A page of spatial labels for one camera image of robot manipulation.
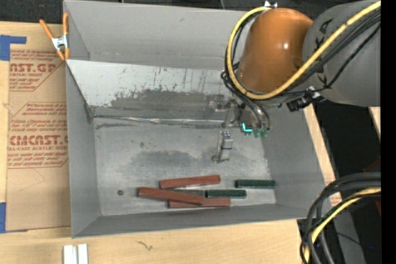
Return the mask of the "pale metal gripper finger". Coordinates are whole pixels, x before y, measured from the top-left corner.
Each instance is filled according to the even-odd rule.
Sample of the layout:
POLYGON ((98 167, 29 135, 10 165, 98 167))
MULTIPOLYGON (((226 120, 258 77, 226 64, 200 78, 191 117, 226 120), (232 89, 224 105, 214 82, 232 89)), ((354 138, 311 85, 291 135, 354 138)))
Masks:
POLYGON ((213 163, 221 163, 223 161, 223 131, 219 132, 218 145, 216 153, 212 156, 213 163))
POLYGON ((233 147, 233 139, 230 131, 223 131, 223 161, 229 160, 233 147))

